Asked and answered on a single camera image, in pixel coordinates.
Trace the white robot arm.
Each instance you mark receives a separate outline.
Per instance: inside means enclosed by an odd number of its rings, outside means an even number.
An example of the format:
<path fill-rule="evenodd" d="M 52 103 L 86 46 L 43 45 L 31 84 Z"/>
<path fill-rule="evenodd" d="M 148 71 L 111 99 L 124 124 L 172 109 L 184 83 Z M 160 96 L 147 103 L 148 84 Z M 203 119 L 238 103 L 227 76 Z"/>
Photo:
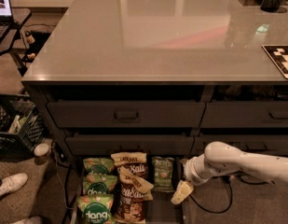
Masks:
<path fill-rule="evenodd" d="M 288 158 L 242 151 L 224 142 L 208 144 L 204 152 L 182 159 L 183 180 L 178 183 L 171 202 L 180 204 L 194 190 L 215 176 L 243 172 L 273 185 L 288 185 Z"/>

